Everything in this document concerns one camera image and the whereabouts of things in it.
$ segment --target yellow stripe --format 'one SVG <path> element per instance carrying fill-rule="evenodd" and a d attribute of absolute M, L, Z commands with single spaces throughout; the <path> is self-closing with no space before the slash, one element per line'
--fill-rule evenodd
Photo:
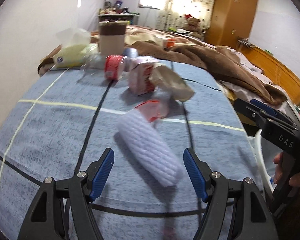
<path fill-rule="evenodd" d="M 62 103 L 62 102 L 47 102 L 47 101 L 40 101 L 40 100 L 32 100 L 32 99 L 21 99 L 19 102 L 27 102 L 27 103 L 34 103 L 36 102 L 37 104 L 41 105 L 48 105 L 48 106 L 70 106 L 70 107 L 78 107 L 78 108 L 84 108 L 84 109 L 90 109 L 90 110 L 96 110 L 97 107 L 95 106 L 87 106 L 87 105 L 82 105 L 82 104 L 74 104 L 74 103 Z M 123 111 L 117 111 L 117 110 L 112 110 L 112 109 L 106 109 L 106 108 L 101 108 L 100 111 L 102 112 L 107 112 L 107 113 L 112 113 L 112 114 L 125 114 Z M 180 119 L 163 119 L 165 122 L 179 122 L 179 123 L 185 123 L 186 121 L 180 120 Z M 223 127 L 231 130 L 236 130 L 236 131 L 245 131 L 244 129 L 241 128 L 236 128 L 232 126 L 227 126 L 223 125 L 220 123 L 214 123 L 214 122 L 203 122 L 203 121 L 189 121 L 190 124 L 201 124 L 201 125 L 208 125 L 208 126 L 217 126 L 217 127 Z"/>
<path fill-rule="evenodd" d="M 26 113 L 25 116 L 23 117 L 23 119 L 22 119 L 20 125 L 18 126 L 18 128 L 16 129 L 14 135 L 13 135 L 12 138 L 11 138 L 11 141 L 10 141 L 10 144 L 9 144 L 8 148 L 6 149 L 6 151 L 5 151 L 4 154 L 3 154 L 3 160 L 2 160 L 1 168 L 0 168 L 0 180 L 1 180 L 2 171 L 3 171 L 3 167 L 4 167 L 5 157 L 6 157 L 6 155 L 8 154 L 9 150 L 11 149 L 12 143 L 14 142 L 14 139 L 15 139 L 16 135 L 18 134 L 19 130 L 20 130 L 21 127 L 23 126 L 23 124 L 24 124 L 24 122 L 25 122 L 25 119 L 28 117 L 29 113 L 30 113 L 31 110 L 34 108 L 35 104 L 38 103 L 38 100 L 39 100 L 46 92 L 48 92 L 48 90 L 54 85 L 55 82 L 57 82 L 57 80 L 58 80 L 60 77 L 62 77 L 62 75 L 63 75 L 65 72 L 66 72 L 66 70 L 63 71 L 63 72 L 61 73 L 61 75 L 60 75 L 56 80 L 54 80 L 54 81 L 51 83 L 51 85 L 49 85 L 48 88 L 47 88 L 46 90 L 44 90 L 44 92 L 43 92 L 36 100 L 32 100 L 33 105 L 30 107 L 30 109 L 27 111 L 27 113 Z"/>

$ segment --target silver screw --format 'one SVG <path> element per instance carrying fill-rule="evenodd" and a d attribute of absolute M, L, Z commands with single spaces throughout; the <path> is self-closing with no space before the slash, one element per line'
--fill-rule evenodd
<path fill-rule="evenodd" d="M 212 173 L 212 176 L 217 179 L 217 178 L 220 178 L 221 174 L 220 174 L 220 172 L 214 171 Z"/>
<path fill-rule="evenodd" d="M 85 177 L 85 175 L 86 175 L 86 172 L 85 172 L 85 171 L 79 171 L 78 174 L 77 174 L 77 176 L 78 176 L 79 178 L 83 178 L 83 177 Z"/>
<path fill-rule="evenodd" d="M 47 177 L 44 180 L 45 183 L 51 183 L 52 181 L 53 181 L 53 179 L 51 177 Z"/>
<path fill-rule="evenodd" d="M 248 184 L 252 184 L 254 182 L 254 180 L 252 178 L 246 178 L 245 181 Z"/>

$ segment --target wooden wardrobe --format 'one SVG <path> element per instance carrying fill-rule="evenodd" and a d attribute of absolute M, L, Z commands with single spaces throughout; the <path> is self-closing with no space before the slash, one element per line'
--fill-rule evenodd
<path fill-rule="evenodd" d="M 239 38 L 248 38 L 258 0 L 215 0 L 211 26 L 204 41 L 236 48 Z"/>

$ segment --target wooden headboard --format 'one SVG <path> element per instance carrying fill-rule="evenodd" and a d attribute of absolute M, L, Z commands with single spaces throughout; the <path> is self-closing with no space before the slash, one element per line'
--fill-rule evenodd
<path fill-rule="evenodd" d="M 241 53 L 264 71 L 264 75 L 273 83 L 281 86 L 289 95 L 292 102 L 300 105 L 300 79 L 280 61 L 258 47 L 243 46 Z"/>

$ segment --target human hand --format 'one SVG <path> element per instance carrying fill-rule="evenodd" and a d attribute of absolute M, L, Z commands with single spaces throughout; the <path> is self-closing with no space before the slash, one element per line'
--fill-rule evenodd
<path fill-rule="evenodd" d="M 282 153 L 277 154 L 273 160 L 273 163 L 277 164 L 276 170 L 275 170 L 275 176 L 273 178 L 274 184 L 278 183 L 278 181 L 281 179 L 281 176 L 283 173 L 282 166 L 281 166 L 281 160 L 282 160 Z M 300 187 L 300 173 L 297 173 L 290 178 L 289 185 L 292 187 Z"/>

